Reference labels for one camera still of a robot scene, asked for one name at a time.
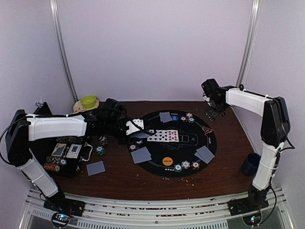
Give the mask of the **green blue 50 chip stack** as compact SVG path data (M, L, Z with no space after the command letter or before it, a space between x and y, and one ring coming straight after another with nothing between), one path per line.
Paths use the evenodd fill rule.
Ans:
M105 148L104 148L104 146L98 146L98 147L96 148L96 153L97 153L98 155L100 155L100 156L104 155L104 154L105 154Z

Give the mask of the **blue backed card deck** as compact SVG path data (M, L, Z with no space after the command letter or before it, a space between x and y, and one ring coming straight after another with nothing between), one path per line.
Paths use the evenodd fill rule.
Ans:
M148 138L149 136L150 136L149 134L142 133L142 132L134 133L131 135L131 137L136 137L136 138L140 138L140 139Z

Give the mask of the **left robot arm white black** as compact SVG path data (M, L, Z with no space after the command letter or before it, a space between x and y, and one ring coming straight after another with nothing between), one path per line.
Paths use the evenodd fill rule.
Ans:
M124 144L134 133L153 135L156 131L147 121L129 117L123 104L108 98L102 107L75 114L27 114L17 110L0 139L7 150L3 161L24 173L58 212L64 212L68 200L39 157L51 151L57 137L110 135Z

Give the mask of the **blue white chip mat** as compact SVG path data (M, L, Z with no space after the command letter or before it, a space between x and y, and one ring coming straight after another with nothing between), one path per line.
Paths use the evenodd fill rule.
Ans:
M186 114L186 117L188 117L188 118L191 118L192 116L193 116L192 113L187 113L187 114Z
M191 166L191 163L190 163L189 161L183 161L183 162L181 163L181 165L182 165L182 168L183 168L183 169L189 169L190 166Z

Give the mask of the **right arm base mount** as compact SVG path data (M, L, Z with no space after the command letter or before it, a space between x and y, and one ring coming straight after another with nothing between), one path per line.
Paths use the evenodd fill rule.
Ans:
M268 207L269 203L266 196L269 190L270 188L260 191L254 187L251 187L248 190L247 197L231 199L227 203L231 216L258 211L261 208Z

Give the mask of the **orange big blind button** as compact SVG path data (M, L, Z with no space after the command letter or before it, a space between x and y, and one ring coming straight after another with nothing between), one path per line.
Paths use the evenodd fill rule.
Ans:
M164 157L162 159L162 163L163 163L164 166L169 167L173 164L173 159L171 157Z

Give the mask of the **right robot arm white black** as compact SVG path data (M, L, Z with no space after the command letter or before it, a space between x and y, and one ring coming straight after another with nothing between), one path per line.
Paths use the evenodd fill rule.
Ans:
M215 79L206 80L201 87L203 97L209 105L205 114L211 121L224 114L230 106L243 108L262 118L262 155L248 197L244 200L246 209L253 211L262 204L271 188L271 180L277 170L280 154L286 149L285 142L289 141L291 125L285 99L249 92L243 85L221 87Z

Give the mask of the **blue white 10 chip stack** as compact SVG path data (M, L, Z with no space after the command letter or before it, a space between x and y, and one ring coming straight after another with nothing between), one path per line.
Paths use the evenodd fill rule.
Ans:
M105 146L108 144L108 140L106 138L106 136L100 136L99 139L98 139L99 143L102 145L102 146Z

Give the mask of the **orange chip bottom mat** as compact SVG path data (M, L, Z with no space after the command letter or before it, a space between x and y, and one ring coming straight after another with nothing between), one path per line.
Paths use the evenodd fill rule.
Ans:
M200 168L200 163L198 162L192 162L192 169L193 170L198 170Z

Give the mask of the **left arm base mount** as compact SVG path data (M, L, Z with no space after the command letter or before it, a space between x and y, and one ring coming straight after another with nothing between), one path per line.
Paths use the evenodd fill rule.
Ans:
M45 197L44 208L63 213L68 216L81 217L84 212L85 203L79 200L66 198L64 192L59 188L59 191L52 197Z

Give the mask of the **blue white chip top mat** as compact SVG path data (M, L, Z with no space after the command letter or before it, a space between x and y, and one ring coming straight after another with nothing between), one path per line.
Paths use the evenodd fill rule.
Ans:
M186 117L188 117L188 118L191 118L192 116L193 116L192 113L187 113L187 114L186 114Z

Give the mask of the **green chip bottom mat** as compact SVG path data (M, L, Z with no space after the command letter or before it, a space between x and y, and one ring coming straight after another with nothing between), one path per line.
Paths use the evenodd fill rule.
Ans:
M181 172L183 168L180 164L176 164L174 165L173 169L175 172Z

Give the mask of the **blue small blind button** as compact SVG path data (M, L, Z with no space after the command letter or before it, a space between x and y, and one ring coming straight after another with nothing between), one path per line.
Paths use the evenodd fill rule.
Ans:
M173 121L179 121L179 117L176 115L171 116L171 118Z

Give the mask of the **blue white chip bottom mat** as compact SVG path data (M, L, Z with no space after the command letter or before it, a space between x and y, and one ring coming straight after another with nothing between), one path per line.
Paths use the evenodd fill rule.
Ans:
M183 161L183 162L181 163L181 165L182 165L182 168L183 168L183 169L189 169L190 166L191 166L191 163L190 163L189 161Z

